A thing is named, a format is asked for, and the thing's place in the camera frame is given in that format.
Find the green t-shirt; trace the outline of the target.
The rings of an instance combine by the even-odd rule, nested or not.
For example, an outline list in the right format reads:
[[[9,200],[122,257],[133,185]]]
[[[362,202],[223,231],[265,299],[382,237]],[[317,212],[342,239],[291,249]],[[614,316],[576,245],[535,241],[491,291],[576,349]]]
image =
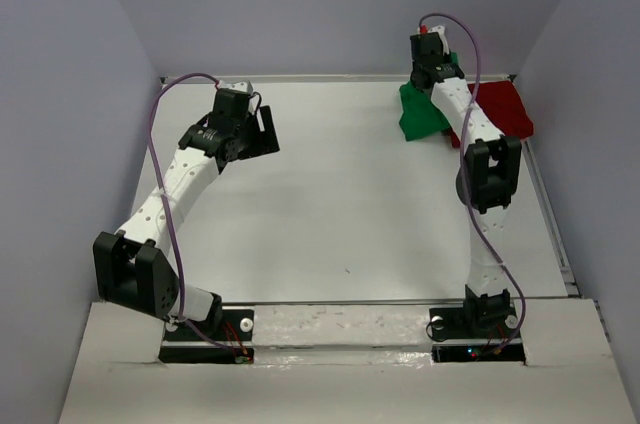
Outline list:
[[[399,127],[407,142],[433,135],[446,135],[450,125],[444,114],[431,102],[429,92],[415,89],[409,81],[399,88],[401,116]]]

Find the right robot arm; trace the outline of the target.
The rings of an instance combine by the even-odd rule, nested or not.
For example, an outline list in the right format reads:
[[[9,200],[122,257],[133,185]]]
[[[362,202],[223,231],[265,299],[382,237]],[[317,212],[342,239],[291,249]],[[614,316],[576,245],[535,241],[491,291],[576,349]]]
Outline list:
[[[429,97],[460,141],[456,192],[470,223],[464,300],[432,309],[427,332],[436,342],[491,338],[517,320],[501,252],[504,220],[518,186],[521,141],[505,135],[477,103],[444,27],[422,26],[410,42],[411,84]]]

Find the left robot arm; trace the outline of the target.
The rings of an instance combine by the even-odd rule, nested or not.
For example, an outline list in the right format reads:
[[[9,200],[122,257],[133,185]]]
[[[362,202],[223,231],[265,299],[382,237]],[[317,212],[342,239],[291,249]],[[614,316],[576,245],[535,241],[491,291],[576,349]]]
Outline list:
[[[278,150],[271,110],[251,83],[223,85],[212,110],[178,141],[161,182],[115,232],[95,239],[100,298],[189,328],[201,339],[215,336],[223,321],[222,299],[187,284],[175,255],[177,231],[228,164]]]

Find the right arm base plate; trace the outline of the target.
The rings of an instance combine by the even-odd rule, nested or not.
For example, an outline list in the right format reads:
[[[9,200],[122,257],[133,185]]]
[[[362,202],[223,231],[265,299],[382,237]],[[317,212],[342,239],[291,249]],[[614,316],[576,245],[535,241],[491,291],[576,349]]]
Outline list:
[[[512,312],[487,328],[473,330],[465,322],[461,307],[436,307],[429,310],[425,326],[432,343],[431,358],[436,364],[526,362],[525,350],[515,330],[518,318]]]

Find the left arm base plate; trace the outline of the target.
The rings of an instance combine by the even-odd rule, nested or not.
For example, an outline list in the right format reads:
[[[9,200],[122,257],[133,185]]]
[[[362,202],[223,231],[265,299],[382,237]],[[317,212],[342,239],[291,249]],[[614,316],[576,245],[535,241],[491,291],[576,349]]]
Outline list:
[[[166,324],[158,359],[165,364],[251,365],[254,362],[255,309],[225,306],[218,327]]]

